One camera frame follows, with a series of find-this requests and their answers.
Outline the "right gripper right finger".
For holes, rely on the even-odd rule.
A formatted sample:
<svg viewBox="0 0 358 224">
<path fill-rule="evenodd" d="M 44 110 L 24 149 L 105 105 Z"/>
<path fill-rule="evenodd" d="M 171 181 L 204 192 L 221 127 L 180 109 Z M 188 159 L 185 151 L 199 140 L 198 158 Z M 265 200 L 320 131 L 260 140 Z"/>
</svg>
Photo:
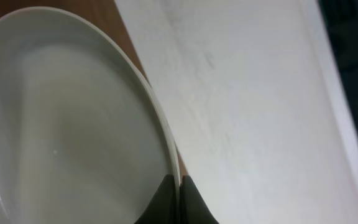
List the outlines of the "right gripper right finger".
<svg viewBox="0 0 358 224">
<path fill-rule="evenodd" d="M 180 186 L 180 223 L 218 224 L 189 175 L 182 177 Z"/>
</svg>

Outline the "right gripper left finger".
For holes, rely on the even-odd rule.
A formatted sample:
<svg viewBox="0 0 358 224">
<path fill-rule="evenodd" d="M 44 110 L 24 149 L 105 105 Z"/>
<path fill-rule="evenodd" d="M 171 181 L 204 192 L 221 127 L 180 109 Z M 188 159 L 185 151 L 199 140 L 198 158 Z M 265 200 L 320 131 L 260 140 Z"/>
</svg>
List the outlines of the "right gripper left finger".
<svg viewBox="0 0 358 224">
<path fill-rule="evenodd" d="M 135 224 L 174 224 L 177 222 L 176 212 L 175 179 L 166 175 Z"/>
</svg>

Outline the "pale green plate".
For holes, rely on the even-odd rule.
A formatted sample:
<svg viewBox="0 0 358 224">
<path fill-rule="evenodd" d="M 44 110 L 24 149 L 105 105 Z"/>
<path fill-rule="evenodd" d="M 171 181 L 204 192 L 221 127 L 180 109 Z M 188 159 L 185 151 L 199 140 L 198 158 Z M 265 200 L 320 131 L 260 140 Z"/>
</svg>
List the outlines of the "pale green plate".
<svg viewBox="0 0 358 224">
<path fill-rule="evenodd" d="M 175 143 L 144 76 L 84 18 L 27 7 L 0 18 L 0 223 L 135 223 Z"/>
</svg>

